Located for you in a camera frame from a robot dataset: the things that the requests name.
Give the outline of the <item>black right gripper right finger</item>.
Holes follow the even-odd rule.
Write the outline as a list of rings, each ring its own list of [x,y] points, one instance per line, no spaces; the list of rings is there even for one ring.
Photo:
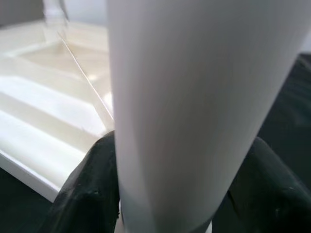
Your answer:
[[[257,137],[213,218],[213,233],[311,233],[311,191]]]

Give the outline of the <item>black tablecloth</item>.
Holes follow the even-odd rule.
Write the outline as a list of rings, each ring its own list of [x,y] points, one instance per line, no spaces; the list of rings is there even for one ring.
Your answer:
[[[67,22],[106,27],[108,37],[107,0],[64,0],[64,4]],[[110,82],[112,91],[111,69]],[[292,159],[306,160],[306,168],[311,170],[311,50],[307,54],[307,60],[304,60],[304,54],[299,49],[255,138],[257,137],[264,140],[280,159],[287,155]],[[48,214],[54,201],[47,200],[0,168],[0,233],[48,233]],[[202,233],[212,233],[215,214]],[[121,198],[114,233],[125,233]]]

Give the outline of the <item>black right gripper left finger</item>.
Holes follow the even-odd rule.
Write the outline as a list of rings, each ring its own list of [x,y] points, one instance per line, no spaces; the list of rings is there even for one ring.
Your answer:
[[[111,131],[94,143],[65,181],[48,214],[48,233],[114,233],[119,201]]]

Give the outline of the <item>white plastic table leg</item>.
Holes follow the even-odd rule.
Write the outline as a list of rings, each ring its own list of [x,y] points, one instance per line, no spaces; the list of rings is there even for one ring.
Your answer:
[[[45,22],[49,26],[67,24],[67,12],[64,0],[42,0]]]
[[[311,29],[311,0],[107,0],[125,233],[202,233]]]

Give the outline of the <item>white plastic table top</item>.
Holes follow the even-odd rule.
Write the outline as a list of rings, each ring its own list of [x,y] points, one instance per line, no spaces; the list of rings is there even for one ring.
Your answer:
[[[113,129],[106,27],[0,27],[0,168],[54,201]]]

